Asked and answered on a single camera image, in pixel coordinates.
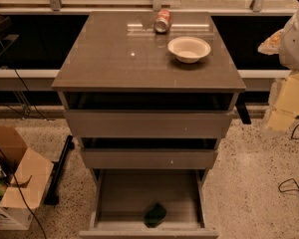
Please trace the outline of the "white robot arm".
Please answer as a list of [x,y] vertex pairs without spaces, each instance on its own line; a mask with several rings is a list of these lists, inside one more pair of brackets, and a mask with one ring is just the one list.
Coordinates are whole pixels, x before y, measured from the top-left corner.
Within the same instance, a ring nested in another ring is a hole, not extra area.
[[299,9],[285,24],[279,48],[280,64],[299,71]]

